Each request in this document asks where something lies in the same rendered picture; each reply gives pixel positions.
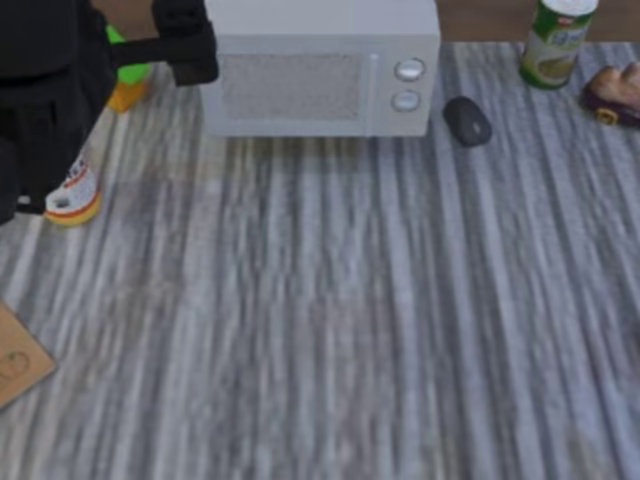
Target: black robotic arm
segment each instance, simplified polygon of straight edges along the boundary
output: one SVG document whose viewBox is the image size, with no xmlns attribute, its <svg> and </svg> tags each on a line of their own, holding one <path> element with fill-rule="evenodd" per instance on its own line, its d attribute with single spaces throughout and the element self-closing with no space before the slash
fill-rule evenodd
<svg viewBox="0 0 640 480">
<path fill-rule="evenodd" d="M 0 1 L 0 225 L 42 214 L 126 65 L 168 62 L 178 86 L 219 71 L 204 0 L 154 0 L 157 39 L 110 45 L 89 0 Z"/>
</svg>

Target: wooden wall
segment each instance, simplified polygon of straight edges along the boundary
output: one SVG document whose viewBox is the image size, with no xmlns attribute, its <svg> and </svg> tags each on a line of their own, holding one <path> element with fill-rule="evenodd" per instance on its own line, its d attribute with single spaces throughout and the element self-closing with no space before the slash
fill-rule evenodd
<svg viewBox="0 0 640 480">
<path fill-rule="evenodd" d="M 152 0 L 93 0 L 130 39 L 154 35 Z M 522 41 L 536 0 L 437 0 L 445 41 Z M 600 0 L 592 41 L 640 42 L 640 0 Z"/>
</svg>

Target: green can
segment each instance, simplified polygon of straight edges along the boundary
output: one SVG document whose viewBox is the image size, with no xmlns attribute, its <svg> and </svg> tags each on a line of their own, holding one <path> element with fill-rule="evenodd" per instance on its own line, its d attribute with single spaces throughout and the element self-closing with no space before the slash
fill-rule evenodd
<svg viewBox="0 0 640 480">
<path fill-rule="evenodd" d="M 598 0 L 538 0 L 520 75 L 538 88 L 565 86 L 578 60 Z"/>
</svg>

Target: black mouse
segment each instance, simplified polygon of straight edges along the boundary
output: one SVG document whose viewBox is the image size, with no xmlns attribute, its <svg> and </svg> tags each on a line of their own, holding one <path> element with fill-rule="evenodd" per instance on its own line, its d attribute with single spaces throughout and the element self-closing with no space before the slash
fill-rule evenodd
<svg viewBox="0 0 640 480">
<path fill-rule="evenodd" d="M 493 128 L 478 104 L 468 97 L 450 100 L 442 112 L 454 137 L 465 147 L 475 147 L 491 140 Z"/>
</svg>

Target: wooden board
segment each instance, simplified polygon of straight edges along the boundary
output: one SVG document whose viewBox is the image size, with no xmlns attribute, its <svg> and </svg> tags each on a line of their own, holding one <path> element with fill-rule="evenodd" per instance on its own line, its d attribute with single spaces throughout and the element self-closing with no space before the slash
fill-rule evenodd
<svg viewBox="0 0 640 480">
<path fill-rule="evenodd" d="M 34 386 L 54 368 L 51 357 L 0 303 L 0 408 Z"/>
<path fill-rule="evenodd" d="M 436 0 L 445 41 L 523 41 L 536 0 Z M 155 36 L 151 0 L 93 0 L 130 39 Z M 589 40 L 640 42 L 640 2 L 601 0 Z"/>
</svg>

